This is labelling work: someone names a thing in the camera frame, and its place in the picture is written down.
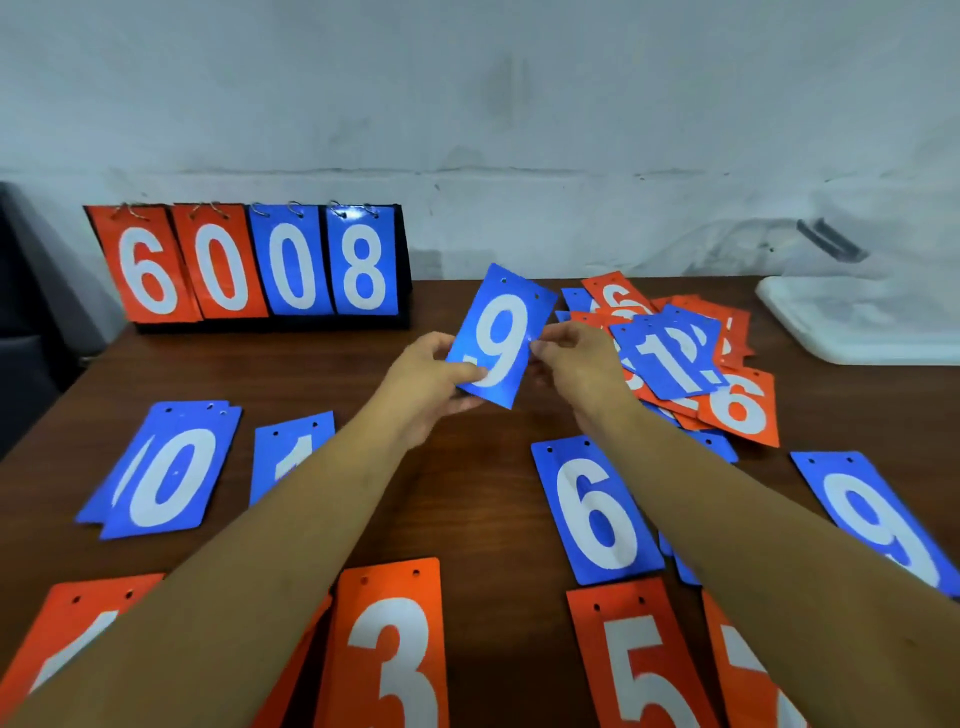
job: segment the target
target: stack of cards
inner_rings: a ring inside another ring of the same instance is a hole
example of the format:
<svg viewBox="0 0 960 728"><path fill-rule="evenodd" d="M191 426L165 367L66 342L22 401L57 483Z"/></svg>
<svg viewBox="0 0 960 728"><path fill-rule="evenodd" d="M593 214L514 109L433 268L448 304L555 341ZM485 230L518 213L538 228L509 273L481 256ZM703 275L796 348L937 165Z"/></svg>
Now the stack of cards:
<svg viewBox="0 0 960 728"><path fill-rule="evenodd" d="M196 528L240 413L223 400L158 402L76 521L101 523L101 539Z"/></svg>

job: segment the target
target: hand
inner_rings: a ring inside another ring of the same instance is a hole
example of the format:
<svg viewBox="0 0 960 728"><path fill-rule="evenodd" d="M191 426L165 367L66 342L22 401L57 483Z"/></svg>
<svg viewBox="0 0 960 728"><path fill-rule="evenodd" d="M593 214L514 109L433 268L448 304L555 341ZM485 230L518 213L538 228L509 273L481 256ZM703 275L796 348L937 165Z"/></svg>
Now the hand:
<svg viewBox="0 0 960 728"><path fill-rule="evenodd" d="M591 437L604 412L621 403L636 405L613 339L604 331L573 321L551 324L539 341L530 343L530 351L538 360L534 375L553 383L573 407L577 425Z"/></svg>
<svg viewBox="0 0 960 728"><path fill-rule="evenodd" d="M424 334L396 358L371 398L385 422L400 425L406 449L422 445L441 417L483 403L458 390L457 384L478 381L487 370L467 362L443 361L452 344L448 333Z"/></svg>

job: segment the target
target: forearm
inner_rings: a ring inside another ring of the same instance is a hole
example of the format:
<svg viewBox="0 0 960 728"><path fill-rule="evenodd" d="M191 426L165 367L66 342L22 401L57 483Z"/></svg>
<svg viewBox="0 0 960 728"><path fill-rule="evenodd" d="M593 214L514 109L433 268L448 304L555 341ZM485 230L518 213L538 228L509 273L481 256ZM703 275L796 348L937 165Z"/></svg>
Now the forearm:
<svg viewBox="0 0 960 728"><path fill-rule="evenodd" d="M637 503L812 724L948 723L954 604L642 406L597 423Z"/></svg>
<svg viewBox="0 0 960 728"><path fill-rule="evenodd" d="M374 398L77 656L20 726L246 728L405 447Z"/></svg>

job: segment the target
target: left hand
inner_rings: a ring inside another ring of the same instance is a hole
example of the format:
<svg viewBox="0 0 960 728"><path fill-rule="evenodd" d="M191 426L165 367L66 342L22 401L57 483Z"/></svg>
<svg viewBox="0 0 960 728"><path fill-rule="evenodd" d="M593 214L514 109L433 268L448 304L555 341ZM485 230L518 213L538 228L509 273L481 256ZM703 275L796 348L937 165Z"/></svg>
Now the left hand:
<svg viewBox="0 0 960 728"><path fill-rule="evenodd" d="M434 331L410 344L391 365L371 399L371 405L382 410L382 417L400 425L406 449L422 445L441 417L483 403L479 397L457 390L457 385L478 381L487 370L467 362L443 361L453 338Z"/></svg>

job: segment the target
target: right hand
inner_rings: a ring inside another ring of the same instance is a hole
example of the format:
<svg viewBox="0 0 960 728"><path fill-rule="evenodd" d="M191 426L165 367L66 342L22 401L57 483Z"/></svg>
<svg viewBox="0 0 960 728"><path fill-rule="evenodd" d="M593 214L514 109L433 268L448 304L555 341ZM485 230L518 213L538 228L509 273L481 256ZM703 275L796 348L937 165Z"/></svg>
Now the right hand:
<svg viewBox="0 0 960 728"><path fill-rule="evenodd" d="M596 436L605 412L636 406L613 339L606 332L573 321L551 324L540 340L530 343L530 351L538 360L534 374L552 380L587 435Z"/></svg>

